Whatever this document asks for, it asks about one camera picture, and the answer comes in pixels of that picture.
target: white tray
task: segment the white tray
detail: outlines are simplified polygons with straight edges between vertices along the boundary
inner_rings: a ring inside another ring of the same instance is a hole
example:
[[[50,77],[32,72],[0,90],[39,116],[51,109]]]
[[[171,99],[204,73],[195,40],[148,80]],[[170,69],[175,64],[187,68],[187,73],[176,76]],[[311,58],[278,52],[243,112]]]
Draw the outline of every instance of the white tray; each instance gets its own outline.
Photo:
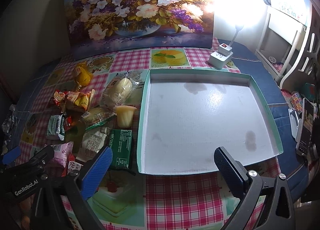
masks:
[[[139,172],[217,171],[213,153],[220,146],[243,165],[283,152],[275,121],[253,78],[211,70],[150,70],[139,121]]]

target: checkered tablecloth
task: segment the checkered tablecloth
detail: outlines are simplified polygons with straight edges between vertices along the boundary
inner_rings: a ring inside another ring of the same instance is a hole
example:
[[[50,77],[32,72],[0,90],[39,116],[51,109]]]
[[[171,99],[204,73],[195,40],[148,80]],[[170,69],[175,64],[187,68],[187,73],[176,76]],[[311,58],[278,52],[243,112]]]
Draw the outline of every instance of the checkered tablecloth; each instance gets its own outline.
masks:
[[[189,65],[180,68],[212,68],[207,61],[210,53],[216,50],[218,46],[219,42],[214,38],[212,49],[184,48]],[[114,56],[114,60],[108,71],[95,74],[91,83],[82,89],[83,92],[95,89],[92,106],[98,104],[101,94],[107,86],[106,82],[109,74],[151,68],[150,51],[152,49],[157,48],[109,53],[108,55]],[[86,61],[89,62],[100,56],[88,58]],[[30,112],[29,118],[35,115],[37,124],[32,135],[26,136],[26,132],[23,131],[20,141],[21,156],[17,159],[16,164],[24,163],[30,159],[33,145],[42,147],[46,144],[59,143],[59,141],[48,140],[45,136],[49,118],[57,111],[48,108],[48,102],[55,89],[67,87],[68,82],[73,80],[72,70],[78,62],[74,62],[70,55],[62,58],[52,72],[59,71],[58,74],[61,75],[51,77],[48,74],[48,79],[43,82],[43,87],[35,96],[31,109],[25,110]],[[224,71],[240,73],[240,70],[235,66],[225,66]],[[139,114],[134,116],[132,125],[134,139],[137,139],[138,121]],[[263,164],[265,166],[264,176],[275,177],[280,173],[276,158],[265,161]],[[218,185],[217,177],[218,173],[174,177],[144,175],[145,227],[142,228],[150,230],[190,229],[217,222],[226,222],[224,201],[220,195],[221,187]],[[63,197],[63,202],[66,209],[71,211],[66,197]],[[256,207],[247,229],[253,227],[261,208],[261,204]],[[113,223],[105,223],[105,227],[107,229],[130,229],[130,226],[120,227]]]

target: blue cloth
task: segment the blue cloth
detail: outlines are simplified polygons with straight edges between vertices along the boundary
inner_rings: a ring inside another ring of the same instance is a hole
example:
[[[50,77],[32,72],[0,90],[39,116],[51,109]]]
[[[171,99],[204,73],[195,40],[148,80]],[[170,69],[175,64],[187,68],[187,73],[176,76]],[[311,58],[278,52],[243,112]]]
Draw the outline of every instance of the blue cloth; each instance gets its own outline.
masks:
[[[219,43],[229,44],[230,41],[219,39]],[[275,119],[283,146],[283,153],[278,156],[281,172],[288,178],[292,199],[296,201],[308,185],[308,167],[304,159],[296,154],[296,141],[291,134],[289,106],[270,73],[259,59],[246,46],[234,42],[232,44],[232,61],[243,74],[253,77],[263,96],[269,104]]]

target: yellow cake picture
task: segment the yellow cake picture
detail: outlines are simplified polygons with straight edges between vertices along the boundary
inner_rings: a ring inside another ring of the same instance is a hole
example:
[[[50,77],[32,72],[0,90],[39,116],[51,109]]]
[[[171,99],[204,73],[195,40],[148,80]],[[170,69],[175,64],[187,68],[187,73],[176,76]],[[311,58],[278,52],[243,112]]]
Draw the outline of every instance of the yellow cake picture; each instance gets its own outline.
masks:
[[[152,61],[157,64],[166,64],[168,66],[182,66],[188,64],[184,51],[175,49],[164,49],[152,54]]]

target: blue gripper pad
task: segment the blue gripper pad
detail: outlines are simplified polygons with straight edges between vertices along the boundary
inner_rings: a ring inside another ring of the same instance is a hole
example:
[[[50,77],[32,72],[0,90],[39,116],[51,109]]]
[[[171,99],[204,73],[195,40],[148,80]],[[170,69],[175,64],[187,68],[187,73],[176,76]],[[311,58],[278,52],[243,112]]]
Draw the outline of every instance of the blue gripper pad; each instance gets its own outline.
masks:
[[[112,150],[106,147],[82,180],[81,195],[84,200],[92,197],[96,192],[103,176],[112,162]]]
[[[226,181],[232,195],[236,198],[242,199],[244,196],[245,182],[231,165],[231,162],[234,162],[234,165],[237,165],[235,164],[236,162],[234,160],[230,162],[221,152],[220,148],[215,150],[213,157],[214,163],[217,165],[218,170]]]
[[[12,161],[14,161],[16,158],[18,158],[21,155],[21,149],[19,146],[14,147],[11,151],[8,151],[4,155],[0,155],[0,164],[8,165]]]

